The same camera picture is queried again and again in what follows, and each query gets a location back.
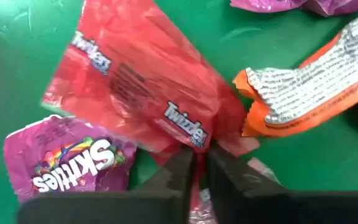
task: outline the green background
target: green background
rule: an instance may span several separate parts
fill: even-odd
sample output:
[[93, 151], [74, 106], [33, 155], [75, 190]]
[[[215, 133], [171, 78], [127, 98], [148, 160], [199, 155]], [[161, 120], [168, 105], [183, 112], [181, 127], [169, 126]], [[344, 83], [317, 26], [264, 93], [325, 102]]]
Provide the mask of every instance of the green background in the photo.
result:
[[[334, 37], [355, 15], [322, 18], [310, 12], [254, 14], [229, 0], [159, 0], [160, 7], [230, 82], [245, 68], [294, 68]], [[50, 114], [40, 106], [73, 36], [80, 0], [0, 0], [0, 223], [19, 208], [2, 147], [12, 131]], [[358, 190], [358, 105], [305, 133], [261, 139], [256, 156], [291, 189]], [[131, 186], [156, 165], [139, 152]]]

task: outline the red candy wrapper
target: red candy wrapper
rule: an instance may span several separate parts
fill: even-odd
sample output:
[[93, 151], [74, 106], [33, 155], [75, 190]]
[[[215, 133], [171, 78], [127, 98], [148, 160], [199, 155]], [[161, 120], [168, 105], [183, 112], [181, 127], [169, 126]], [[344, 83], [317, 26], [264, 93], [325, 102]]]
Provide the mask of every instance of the red candy wrapper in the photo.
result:
[[4, 158], [21, 202], [44, 192], [126, 190], [136, 145], [76, 118], [57, 115], [8, 135]]
[[231, 87], [151, 0], [85, 1], [43, 103], [152, 152], [239, 132]]

